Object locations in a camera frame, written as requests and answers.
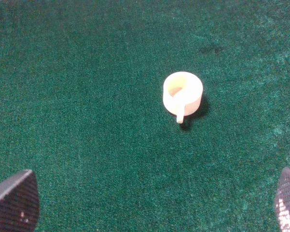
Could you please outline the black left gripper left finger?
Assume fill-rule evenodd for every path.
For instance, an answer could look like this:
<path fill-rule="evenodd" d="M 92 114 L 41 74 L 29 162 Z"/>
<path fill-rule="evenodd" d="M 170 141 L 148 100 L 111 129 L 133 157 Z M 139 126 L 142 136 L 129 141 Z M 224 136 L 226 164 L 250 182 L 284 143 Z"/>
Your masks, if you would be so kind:
<path fill-rule="evenodd" d="M 0 232 L 33 232 L 39 214 L 34 171 L 21 170 L 0 183 Z"/>

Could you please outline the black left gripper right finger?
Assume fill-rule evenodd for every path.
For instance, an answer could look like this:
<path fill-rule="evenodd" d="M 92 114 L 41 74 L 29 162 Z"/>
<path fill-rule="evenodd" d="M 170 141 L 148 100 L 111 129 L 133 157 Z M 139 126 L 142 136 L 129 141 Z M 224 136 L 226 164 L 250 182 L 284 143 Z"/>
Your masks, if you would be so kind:
<path fill-rule="evenodd" d="M 290 167 L 279 178 L 275 197 L 275 213 L 282 232 L 290 232 Z"/>

